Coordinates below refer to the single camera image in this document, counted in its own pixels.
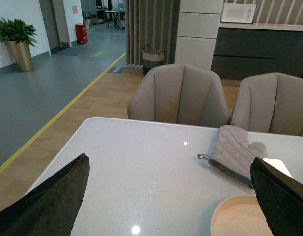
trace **door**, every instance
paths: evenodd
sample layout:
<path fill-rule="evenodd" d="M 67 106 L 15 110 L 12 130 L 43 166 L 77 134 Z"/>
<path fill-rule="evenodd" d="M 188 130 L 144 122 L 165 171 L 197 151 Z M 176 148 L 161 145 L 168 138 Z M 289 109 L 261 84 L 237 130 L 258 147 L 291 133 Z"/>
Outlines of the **door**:
<path fill-rule="evenodd" d="M 52 0 L 39 0 L 50 49 L 60 47 Z"/>

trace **doorway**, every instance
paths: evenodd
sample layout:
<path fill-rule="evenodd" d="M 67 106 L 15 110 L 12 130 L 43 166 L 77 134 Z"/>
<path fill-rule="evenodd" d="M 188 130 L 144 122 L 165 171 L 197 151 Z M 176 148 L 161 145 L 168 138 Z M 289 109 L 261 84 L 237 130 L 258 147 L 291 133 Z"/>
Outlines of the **doorway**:
<path fill-rule="evenodd" d="M 54 54 L 65 49 L 66 47 L 62 47 L 60 43 L 53 0 L 39 0 L 39 2 L 51 54 Z"/>

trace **dark gray cabinet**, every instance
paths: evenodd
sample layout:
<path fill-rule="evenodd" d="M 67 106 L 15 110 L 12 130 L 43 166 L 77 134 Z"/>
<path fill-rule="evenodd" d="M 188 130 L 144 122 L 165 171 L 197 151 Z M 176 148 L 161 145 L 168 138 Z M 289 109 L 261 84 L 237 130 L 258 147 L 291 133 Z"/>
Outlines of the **dark gray cabinet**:
<path fill-rule="evenodd" d="M 303 78 L 303 32 L 219 28 L 211 70 L 233 80 L 270 72 Z"/>

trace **basket handle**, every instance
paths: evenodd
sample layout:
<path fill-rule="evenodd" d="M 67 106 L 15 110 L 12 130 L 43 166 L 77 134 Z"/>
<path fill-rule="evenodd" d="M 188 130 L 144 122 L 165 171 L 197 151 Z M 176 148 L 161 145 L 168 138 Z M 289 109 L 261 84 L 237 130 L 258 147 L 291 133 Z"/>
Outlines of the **basket handle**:
<path fill-rule="evenodd" d="M 148 44 L 146 44 L 146 46 L 143 48 L 144 51 L 146 50 L 146 47 L 147 47 L 147 46 L 148 46 L 149 50 L 151 50 L 151 49 L 150 49 L 150 46 L 149 46 Z"/>
<path fill-rule="evenodd" d="M 158 56 L 160 56 L 160 53 L 161 53 L 161 52 L 163 52 L 163 55 L 165 55 L 165 52 L 162 50 L 162 51 L 159 52 Z"/>

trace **white microwave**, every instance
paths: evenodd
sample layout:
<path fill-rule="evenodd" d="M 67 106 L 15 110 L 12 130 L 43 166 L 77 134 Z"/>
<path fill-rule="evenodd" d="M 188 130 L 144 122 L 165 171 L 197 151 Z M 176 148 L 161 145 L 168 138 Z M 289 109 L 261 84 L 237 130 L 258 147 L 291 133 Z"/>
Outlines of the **white microwave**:
<path fill-rule="evenodd" d="M 252 23 L 256 10 L 255 4 L 223 4 L 221 22 Z"/>

